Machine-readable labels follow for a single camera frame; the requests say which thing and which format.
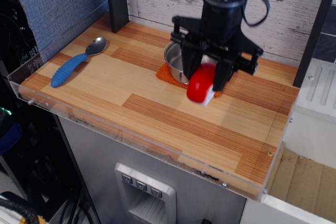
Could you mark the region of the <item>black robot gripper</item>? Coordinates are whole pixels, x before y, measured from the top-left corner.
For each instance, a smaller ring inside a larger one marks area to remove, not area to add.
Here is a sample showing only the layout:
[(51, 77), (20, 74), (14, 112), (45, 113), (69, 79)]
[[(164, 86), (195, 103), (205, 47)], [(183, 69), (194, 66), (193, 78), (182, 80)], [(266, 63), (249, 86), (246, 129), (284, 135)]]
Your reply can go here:
[(222, 91), (233, 74), (254, 74), (263, 50), (242, 32), (247, 0), (203, 0), (201, 18), (174, 16), (173, 41), (180, 44), (183, 73), (190, 81), (203, 54), (217, 61), (213, 91)]

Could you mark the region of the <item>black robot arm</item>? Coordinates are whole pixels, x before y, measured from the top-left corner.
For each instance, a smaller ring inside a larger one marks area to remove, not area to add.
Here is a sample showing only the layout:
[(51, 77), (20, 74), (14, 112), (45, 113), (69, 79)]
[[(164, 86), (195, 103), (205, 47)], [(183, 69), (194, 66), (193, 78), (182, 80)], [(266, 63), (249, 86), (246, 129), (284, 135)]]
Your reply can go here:
[[(174, 16), (173, 41), (180, 44), (183, 72), (188, 79), (201, 65), (203, 55), (217, 62), (213, 90), (222, 91), (237, 70), (254, 74), (263, 50), (242, 32), (248, 0), (203, 0), (201, 18)], [(262, 0), (266, 8), (268, 0)]]

